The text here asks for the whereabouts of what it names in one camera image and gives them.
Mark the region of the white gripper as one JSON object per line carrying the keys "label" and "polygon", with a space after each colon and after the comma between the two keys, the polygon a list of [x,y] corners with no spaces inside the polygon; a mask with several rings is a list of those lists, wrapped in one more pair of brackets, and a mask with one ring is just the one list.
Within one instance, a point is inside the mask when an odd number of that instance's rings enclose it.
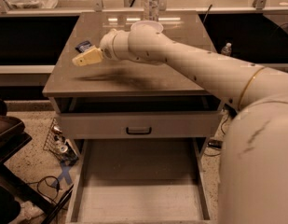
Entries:
{"label": "white gripper", "polygon": [[129,32],[112,29],[103,36],[100,49],[95,46],[86,49],[72,59],[75,66],[100,63],[103,57],[108,60],[121,61],[129,58]]}

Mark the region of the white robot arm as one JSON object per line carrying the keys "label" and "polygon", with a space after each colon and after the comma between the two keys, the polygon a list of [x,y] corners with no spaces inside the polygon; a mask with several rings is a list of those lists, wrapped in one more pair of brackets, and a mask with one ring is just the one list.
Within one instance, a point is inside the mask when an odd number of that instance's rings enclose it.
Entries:
{"label": "white robot arm", "polygon": [[237,110],[220,158],[219,224],[288,224],[288,73],[169,39],[161,24],[111,30],[74,57],[165,63]]}

